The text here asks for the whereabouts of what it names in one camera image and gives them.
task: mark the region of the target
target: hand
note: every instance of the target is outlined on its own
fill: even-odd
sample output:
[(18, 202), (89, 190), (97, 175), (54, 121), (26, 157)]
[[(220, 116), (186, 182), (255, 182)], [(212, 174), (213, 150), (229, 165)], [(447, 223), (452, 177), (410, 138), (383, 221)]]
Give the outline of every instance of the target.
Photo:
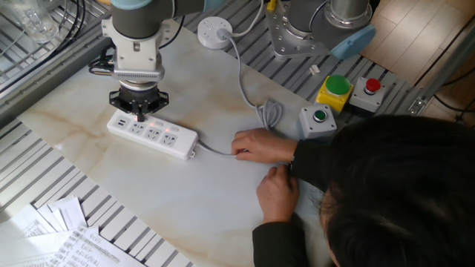
[(288, 167), (273, 167), (258, 187), (258, 199), (264, 213), (263, 223), (289, 223), (299, 197), (298, 183), (289, 177)]
[(236, 159), (259, 163), (292, 161), (297, 141), (275, 136), (265, 129), (237, 132), (232, 142)]

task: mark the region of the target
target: paper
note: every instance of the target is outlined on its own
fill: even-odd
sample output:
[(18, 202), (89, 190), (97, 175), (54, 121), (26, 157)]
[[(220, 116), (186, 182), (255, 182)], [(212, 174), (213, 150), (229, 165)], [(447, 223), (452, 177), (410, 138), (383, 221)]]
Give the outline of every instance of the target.
[(45, 266), (72, 233), (64, 231), (0, 243), (0, 267)]
[(69, 236), (47, 266), (143, 267), (130, 255), (100, 237), (97, 229), (85, 227), (80, 227)]
[(60, 221), (58, 221), (58, 218), (53, 215), (51, 212), (50, 208), (47, 205), (43, 205), (41, 208), (39, 208), (38, 213), (40, 213), (43, 218), (54, 228), (56, 231), (66, 231), (66, 224), (65, 221), (62, 219), (61, 213), (59, 213), (60, 216)]
[(66, 197), (55, 203), (48, 204), (48, 207), (53, 214), (59, 210), (68, 230), (76, 230), (81, 226), (88, 226), (77, 197)]
[(58, 222), (59, 226), (62, 228), (63, 231), (67, 231), (68, 227), (66, 226), (66, 222), (63, 220), (61, 211), (60, 210), (55, 210), (52, 212), (53, 217), (56, 219)]
[(17, 215), (0, 225), (0, 242), (55, 232), (33, 206), (27, 205)]

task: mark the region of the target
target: person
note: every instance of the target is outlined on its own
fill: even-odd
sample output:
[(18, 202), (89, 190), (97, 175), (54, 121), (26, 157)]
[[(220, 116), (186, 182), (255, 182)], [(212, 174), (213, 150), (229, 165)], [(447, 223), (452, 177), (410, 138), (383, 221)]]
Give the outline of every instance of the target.
[(475, 132), (412, 116), (377, 116), (330, 145), (257, 129), (232, 143), (239, 160), (288, 162), (257, 189), (263, 224), (256, 267), (309, 265), (304, 231), (291, 223), (295, 178), (325, 192), (321, 225), (338, 267), (475, 266)]

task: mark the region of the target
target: black hair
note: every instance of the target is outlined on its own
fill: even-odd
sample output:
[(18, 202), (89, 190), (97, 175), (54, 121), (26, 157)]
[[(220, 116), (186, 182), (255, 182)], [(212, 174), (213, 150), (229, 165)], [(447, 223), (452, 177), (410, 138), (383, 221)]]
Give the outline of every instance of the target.
[(338, 133), (327, 233), (341, 267), (475, 266), (475, 132), (379, 116)]

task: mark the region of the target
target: red button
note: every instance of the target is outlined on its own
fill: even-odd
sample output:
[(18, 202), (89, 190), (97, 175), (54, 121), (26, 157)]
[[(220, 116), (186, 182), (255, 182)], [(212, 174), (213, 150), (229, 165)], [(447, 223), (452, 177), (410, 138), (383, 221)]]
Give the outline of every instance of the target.
[(369, 79), (366, 82), (366, 89), (369, 92), (376, 92), (377, 90), (381, 89), (381, 82), (379, 82), (377, 79)]

